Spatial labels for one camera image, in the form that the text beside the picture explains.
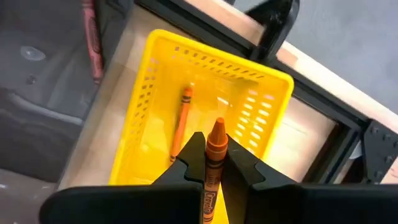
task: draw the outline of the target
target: black plastic part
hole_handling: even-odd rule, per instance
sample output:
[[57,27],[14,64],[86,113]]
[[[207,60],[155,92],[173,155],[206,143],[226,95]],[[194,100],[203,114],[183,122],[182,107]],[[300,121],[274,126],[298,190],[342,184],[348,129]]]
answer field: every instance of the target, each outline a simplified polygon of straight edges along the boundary
[[248,217],[265,212],[263,202],[253,197],[258,190],[293,183],[229,137],[221,186],[230,223],[244,223]]
[[53,194],[40,209],[41,224],[202,224],[203,185],[76,187]]
[[253,191],[249,197],[249,215],[234,224],[396,223],[398,212],[396,185],[297,184]]
[[153,184],[175,184],[176,182],[205,182],[206,139],[201,132],[192,137],[178,154],[175,162]]
[[259,63],[274,59],[299,13],[299,0],[268,0],[246,14],[266,27],[259,44],[248,57]]
[[371,120],[361,136],[363,156],[351,166],[343,182],[378,184],[398,155],[398,134]]

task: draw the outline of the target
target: crayon label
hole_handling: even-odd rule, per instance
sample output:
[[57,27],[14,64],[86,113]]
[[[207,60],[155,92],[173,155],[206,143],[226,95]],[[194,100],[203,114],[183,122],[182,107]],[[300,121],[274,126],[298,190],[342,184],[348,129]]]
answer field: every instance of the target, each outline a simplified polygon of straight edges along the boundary
[[214,211],[216,205],[217,191],[207,191],[205,190],[205,204],[203,206],[203,213],[205,215],[210,215]]
[[221,179],[221,172],[222,169],[208,171],[208,175],[206,176],[205,180],[205,187],[218,188]]

